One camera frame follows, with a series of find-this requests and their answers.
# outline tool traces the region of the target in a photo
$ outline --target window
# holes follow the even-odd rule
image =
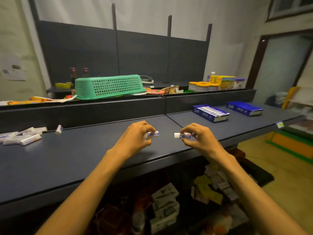
[[[313,11],[313,0],[272,0],[266,21]]]

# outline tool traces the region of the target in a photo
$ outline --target closed blue box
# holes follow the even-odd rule
[[[193,112],[213,123],[228,120],[230,115],[228,112],[209,105],[194,106]]]
[[[227,108],[238,111],[247,116],[254,116],[262,114],[262,108],[252,106],[244,102],[227,102]]]

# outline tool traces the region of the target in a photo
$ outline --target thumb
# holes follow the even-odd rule
[[[151,145],[151,138],[149,138],[148,140],[144,140],[144,147]]]
[[[186,138],[182,138],[182,141],[184,142],[184,144],[188,147],[194,148],[197,144],[197,141],[190,141]]]

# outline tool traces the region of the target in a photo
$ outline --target window frame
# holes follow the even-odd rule
[[[300,6],[301,0],[294,0],[290,9],[275,12],[274,9],[278,1],[279,0],[271,0],[265,22],[313,12],[313,3],[310,5]]]

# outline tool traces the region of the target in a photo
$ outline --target door frame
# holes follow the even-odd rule
[[[270,34],[270,35],[262,35],[260,37],[259,44],[258,44],[258,47],[256,49],[254,59],[252,62],[252,66],[250,69],[250,73],[249,73],[249,76],[247,79],[246,88],[253,89],[253,87],[255,85],[256,78],[258,76],[258,73],[259,73],[263,58],[264,58],[264,54],[265,54],[269,39],[273,38],[273,37],[282,37],[282,36],[295,35],[295,34],[313,34],[313,29],[297,30],[297,31],[290,31],[290,32]],[[307,53],[305,54],[303,63],[299,69],[299,72],[297,73],[297,76],[296,76],[296,79],[293,83],[293,86],[297,85],[298,80],[300,79],[300,77],[303,73],[303,70],[306,67],[307,61],[309,60],[309,57],[312,53],[312,50],[313,50],[313,41],[312,41],[310,47],[308,48]]]

